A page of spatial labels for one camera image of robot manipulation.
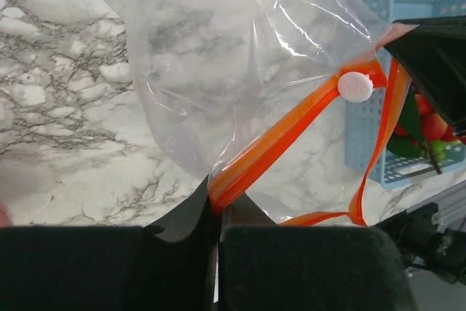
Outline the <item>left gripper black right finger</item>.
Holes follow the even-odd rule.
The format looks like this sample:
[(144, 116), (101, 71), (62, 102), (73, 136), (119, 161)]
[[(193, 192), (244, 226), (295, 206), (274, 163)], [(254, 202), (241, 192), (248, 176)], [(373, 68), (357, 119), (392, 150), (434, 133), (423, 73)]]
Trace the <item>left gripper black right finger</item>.
[(415, 310), (394, 242), (360, 227), (282, 227), (248, 196), (222, 216), (220, 310)]

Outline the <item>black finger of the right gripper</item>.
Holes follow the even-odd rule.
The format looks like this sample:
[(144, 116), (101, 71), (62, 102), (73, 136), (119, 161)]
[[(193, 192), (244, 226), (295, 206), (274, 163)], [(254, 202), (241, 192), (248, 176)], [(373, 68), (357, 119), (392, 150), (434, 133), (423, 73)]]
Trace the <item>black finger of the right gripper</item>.
[(414, 29), (384, 48), (443, 119), (465, 128), (465, 16), (397, 20)]

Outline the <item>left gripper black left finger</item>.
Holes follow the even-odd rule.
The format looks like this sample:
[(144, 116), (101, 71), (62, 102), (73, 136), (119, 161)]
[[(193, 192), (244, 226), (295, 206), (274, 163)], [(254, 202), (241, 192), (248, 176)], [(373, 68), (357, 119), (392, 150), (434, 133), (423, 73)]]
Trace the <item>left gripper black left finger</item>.
[(1, 230), (3, 310), (214, 310), (216, 224), (206, 183), (141, 226)]

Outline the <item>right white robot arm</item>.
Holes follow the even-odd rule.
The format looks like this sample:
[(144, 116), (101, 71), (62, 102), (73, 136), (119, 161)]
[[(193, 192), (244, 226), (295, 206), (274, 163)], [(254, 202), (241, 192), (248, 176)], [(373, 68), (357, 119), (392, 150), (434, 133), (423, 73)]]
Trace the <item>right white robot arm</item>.
[[(407, 34), (384, 48), (407, 70), (427, 100), (453, 127), (456, 136), (465, 136), (465, 16), (400, 20), (413, 25)], [(465, 233), (438, 231), (431, 218), (435, 203), (403, 212), (380, 223), (402, 253), (407, 267), (416, 257), (420, 269), (428, 270), (454, 284), (465, 282)]]

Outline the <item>blue plastic basket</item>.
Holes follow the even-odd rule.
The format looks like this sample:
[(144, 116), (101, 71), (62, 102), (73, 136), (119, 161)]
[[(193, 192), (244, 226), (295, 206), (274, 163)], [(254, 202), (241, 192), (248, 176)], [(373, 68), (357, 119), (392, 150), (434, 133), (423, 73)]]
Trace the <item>blue plastic basket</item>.
[[(381, 19), (460, 16), (465, 0), (363, 0)], [(378, 139), (385, 91), (377, 89), (362, 103), (347, 103), (344, 164), (361, 173)], [(412, 184), (465, 165), (465, 145), (441, 121), (420, 89), (411, 85), (399, 122), (368, 177), (385, 189)]]

